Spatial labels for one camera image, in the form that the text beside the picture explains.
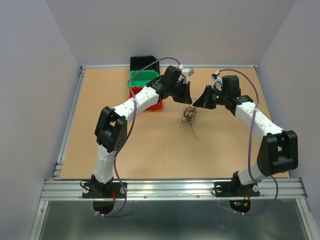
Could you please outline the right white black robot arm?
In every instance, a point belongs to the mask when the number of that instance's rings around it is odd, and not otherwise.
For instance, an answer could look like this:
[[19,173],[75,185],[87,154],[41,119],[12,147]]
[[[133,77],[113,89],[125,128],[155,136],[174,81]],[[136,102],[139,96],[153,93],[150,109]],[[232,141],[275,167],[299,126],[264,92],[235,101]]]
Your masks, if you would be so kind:
[[220,77],[216,72],[212,78],[213,85],[205,87],[193,106],[210,110],[218,105],[224,106],[250,128],[250,135],[256,135],[260,140],[256,163],[234,174],[230,182],[231,192],[242,195],[248,185],[295,170],[299,164],[297,134],[277,126],[258,109],[251,97],[243,95],[236,75]]

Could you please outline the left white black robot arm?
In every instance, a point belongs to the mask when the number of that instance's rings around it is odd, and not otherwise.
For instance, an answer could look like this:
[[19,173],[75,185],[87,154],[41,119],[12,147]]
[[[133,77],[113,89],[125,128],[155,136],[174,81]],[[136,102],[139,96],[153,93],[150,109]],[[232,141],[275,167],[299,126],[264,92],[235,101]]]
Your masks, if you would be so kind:
[[91,177],[91,190],[100,197],[111,193],[116,154],[128,139],[128,124],[147,108],[172,97],[177,103],[191,104],[189,78],[194,69],[183,65],[168,66],[163,75],[149,81],[141,91],[126,102],[100,112],[94,131],[98,145],[97,166]]

